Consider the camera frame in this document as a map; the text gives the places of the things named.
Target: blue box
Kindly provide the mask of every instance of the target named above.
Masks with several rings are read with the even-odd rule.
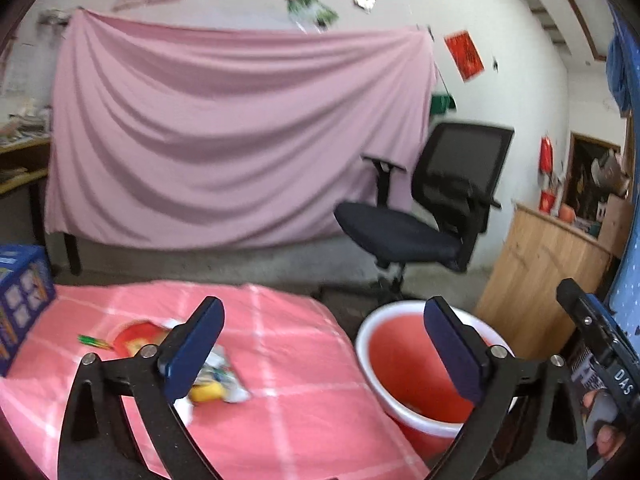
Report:
[[[5,377],[25,336],[56,297],[44,249],[0,245],[0,377]]]

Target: mesh backrest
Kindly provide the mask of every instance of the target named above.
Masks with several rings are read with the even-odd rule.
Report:
[[[429,186],[428,175],[445,173],[459,176],[492,196],[511,137],[513,130],[498,126],[453,122],[438,124],[429,136],[414,171],[414,200],[433,213],[438,225],[446,225],[447,230],[459,233],[469,214],[466,201],[442,196]]]

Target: desk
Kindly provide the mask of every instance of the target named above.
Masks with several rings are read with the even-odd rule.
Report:
[[[497,330],[517,357],[548,358],[575,329],[556,302],[556,287],[571,277],[585,291],[596,291],[612,258],[596,238],[516,204],[509,235],[474,315]]]
[[[46,179],[49,170],[50,138],[35,138],[0,148],[0,168],[3,164],[23,166],[28,172],[16,176],[0,184],[0,199],[25,187],[29,191],[29,205],[31,212],[31,229],[38,245],[44,247],[47,253],[47,243],[44,235],[44,220],[42,219],[42,204],[40,202],[40,181]],[[64,234],[66,255],[69,267],[74,275],[80,274],[82,267],[78,253],[76,238]]]

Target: pink tablecloth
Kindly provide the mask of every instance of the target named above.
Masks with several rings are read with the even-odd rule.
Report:
[[[58,287],[9,373],[0,406],[27,452],[57,478],[79,333],[110,338],[135,319],[186,319],[205,296],[226,311],[225,346],[253,398],[196,406],[189,430],[225,480],[421,480],[427,473],[364,383],[353,349],[324,306],[260,286],[154,282]],[[98,351],[101,358],[113,358]],[[132,399],[127,413],[148,466],[166,475]]]
[[[54,85],[47,231],[179,250],[336,234],[336,203],[374,197],[362,153],[415,165],[434,83],[415,27],[194,30],[80,10]],[[391,201],[410,208],[407,174]]]

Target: silver bolt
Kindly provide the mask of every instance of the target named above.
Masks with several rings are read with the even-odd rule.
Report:
[[[551,364],[553,366],[564,366],[564,359],[562,359],[562,357],[560,357],[559,355],[552,355],[551,359],[549,359],[551,361]]]
[[[504,346],[493,345],[491,347],[491,354],[498,359],[504,359],[509,355],[509,352]]]
[[[145,359],[148,357],[153,357],[154,355],[156,355],[156,352],[158,352],[158,347],[156,345],[144,345],[140,349],[140,355],[142,355],[142,357]]]
[[[85,354],[82,356],[82,359],[80,360],[80,362],[83,365],[90,365],[91,363],[93,363],[95,361],[95,358],[97,358],[98,356],[96,354],[94,354],[93,352],[89,352],[88,354]]]

